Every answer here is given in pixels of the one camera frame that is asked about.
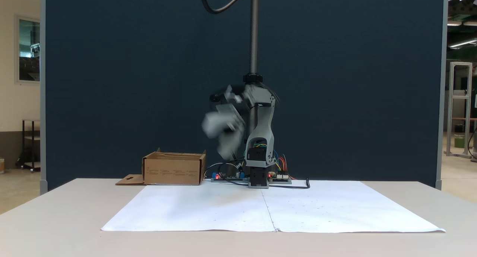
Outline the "grey wedge gripper finger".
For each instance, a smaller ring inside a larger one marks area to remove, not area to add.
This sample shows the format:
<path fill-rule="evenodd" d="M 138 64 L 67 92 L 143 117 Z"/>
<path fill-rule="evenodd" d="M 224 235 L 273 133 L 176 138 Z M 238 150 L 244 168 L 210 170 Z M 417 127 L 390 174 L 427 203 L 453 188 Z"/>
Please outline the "grey wedge gripper finger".
<path fill-rule="evenodd" d="M 223 159 L 235 159 L 245 131 L 243 118 L 232 112 L 205 114 L 202 130 L 209 139 L 218 140 L 217 152 Z"/>

